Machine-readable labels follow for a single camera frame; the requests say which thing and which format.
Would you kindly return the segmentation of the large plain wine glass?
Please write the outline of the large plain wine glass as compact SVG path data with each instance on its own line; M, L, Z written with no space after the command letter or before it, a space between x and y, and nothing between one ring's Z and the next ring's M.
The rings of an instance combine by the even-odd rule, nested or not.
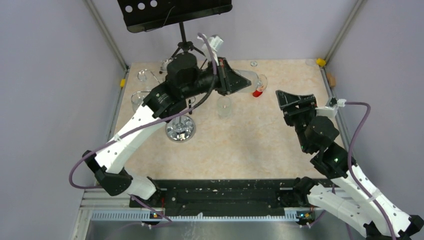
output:
M140 82L147 82L149 79L150 71L148 69L142 69L137 73L137 78Z

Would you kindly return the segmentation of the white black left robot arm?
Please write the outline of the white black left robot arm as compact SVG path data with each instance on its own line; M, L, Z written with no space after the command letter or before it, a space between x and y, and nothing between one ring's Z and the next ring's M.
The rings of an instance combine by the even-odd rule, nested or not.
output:
M224 57L212 56L201 69L193 54L179 53L167 63L165 72L164 81L148 93L124 127L81 159L110 196L137 196L149 207L160 202L161 194L151 179L131 176L125 170L133 153L165 123L199 107L212 91L226 96L252 86Z

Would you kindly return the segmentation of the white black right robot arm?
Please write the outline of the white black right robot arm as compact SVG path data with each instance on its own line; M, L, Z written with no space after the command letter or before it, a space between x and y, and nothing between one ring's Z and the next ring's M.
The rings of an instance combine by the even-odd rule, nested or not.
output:
M285 123L293 127L302 152L311 154L314 168L350 196L345 200L317 181L298 178L293 200L299 206L323 209L368 240L409 240L424 226L419 215L396 207L365 175L349 149L336 143L340 132L333 123L345 99L330 98L318 107L314 95L275 92Z

